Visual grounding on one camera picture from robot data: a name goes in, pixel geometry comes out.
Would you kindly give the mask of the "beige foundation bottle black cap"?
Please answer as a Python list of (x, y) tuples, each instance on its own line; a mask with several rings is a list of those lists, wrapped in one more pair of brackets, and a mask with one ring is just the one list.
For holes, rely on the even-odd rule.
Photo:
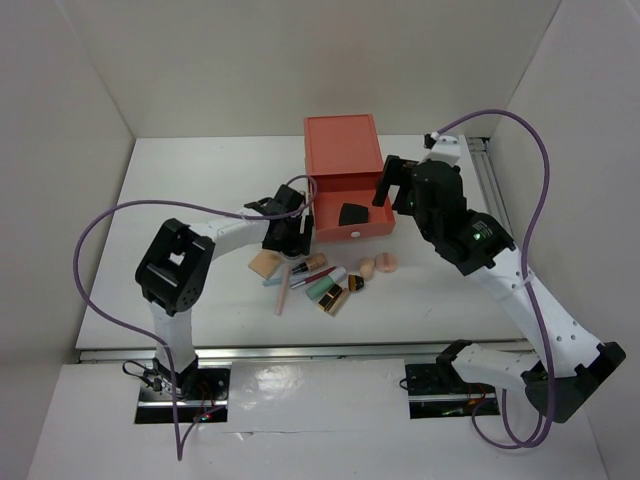
[(313, 272), (327, 264), (326, 256), (323, 253), (317, 253), (307, 257), (303, 262), (295, 266), (291, 273), (293, 275)]

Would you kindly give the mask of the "square black compact case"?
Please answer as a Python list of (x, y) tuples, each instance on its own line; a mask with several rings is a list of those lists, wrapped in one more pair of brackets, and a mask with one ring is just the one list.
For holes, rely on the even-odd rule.
[(343, 203), (339, 212), (338, 225), (351, 226), (369, 222), (370, 212), (365, 205)]

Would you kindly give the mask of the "mint green makeup tube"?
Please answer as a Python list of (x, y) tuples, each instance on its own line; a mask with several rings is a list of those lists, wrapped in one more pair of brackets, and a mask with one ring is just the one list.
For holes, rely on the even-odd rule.
[(314, 283), (306, 290), (307, 297), (316, 301), (324, 296), (335, 284), (335, 281), (330, 276), (325, 276)]

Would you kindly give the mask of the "round black powder compact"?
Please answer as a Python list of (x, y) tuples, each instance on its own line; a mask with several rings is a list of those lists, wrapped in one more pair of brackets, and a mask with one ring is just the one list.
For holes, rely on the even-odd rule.
[(286, 263), (295, 263), (296, 261), (301, 260), (304, 257), (304, 255), (303, 254), (289, 255), (289, 254), (281, 252), (280, 253), (280, 257)]

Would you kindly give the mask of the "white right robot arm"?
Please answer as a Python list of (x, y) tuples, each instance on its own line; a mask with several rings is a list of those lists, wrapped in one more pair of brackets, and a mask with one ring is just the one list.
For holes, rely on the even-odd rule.
[(483, 287), (533, 348), (518, 355), (457, 340), (436, 359), (440, 387), (457, 392), (466, 384), (485, 384), (511, 390), (554, 422), (569, 420), (625, 360), (624, 350), (584, 329), (523, 266), (521, 250), (502, 225), (468, 207), (459, 167), (390, 155), (373, 205), (386, 200), (391, 186), (398, 188), (393, 210), (412, 217), (423, 239)]

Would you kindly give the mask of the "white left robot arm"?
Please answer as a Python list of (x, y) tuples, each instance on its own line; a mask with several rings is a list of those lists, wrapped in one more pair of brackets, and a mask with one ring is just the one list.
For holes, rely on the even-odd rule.
[(175, 218), (159, 228), (135, 273), (159, 338), (153, 359), (163, 389), (176, 399), (197, 387), (198, 356), (192, 339), (192, 308), (203, 293), (210, 264), (247, 245), (277, 257), (310, 250), (313, 217), (305, 215), (305, 194), (282, 184), (272, 197), (247, 203), (229, 216), (199, 224)]

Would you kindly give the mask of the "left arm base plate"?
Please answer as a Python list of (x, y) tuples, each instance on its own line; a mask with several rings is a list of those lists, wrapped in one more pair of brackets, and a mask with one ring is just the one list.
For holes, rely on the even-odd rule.
[[(171, 385), (150, 369), (131, 373), (140, 381), (134, 423), (138, 425), (173, 422)], [(203, 424), (226, 423), (231, 379), (229, 365), (205, 366), (197, 371), (189, 392), (177, 394), (181, 424), (197, 419)]]

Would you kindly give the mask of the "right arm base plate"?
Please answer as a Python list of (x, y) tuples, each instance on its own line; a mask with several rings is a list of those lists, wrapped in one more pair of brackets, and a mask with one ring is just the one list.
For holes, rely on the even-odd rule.
[(406, 364), (398, 385), (408, 394), (411, 419), (497, 416), (500, 408), (495, 389), (485, 384), (446, 384), (434, 363)]

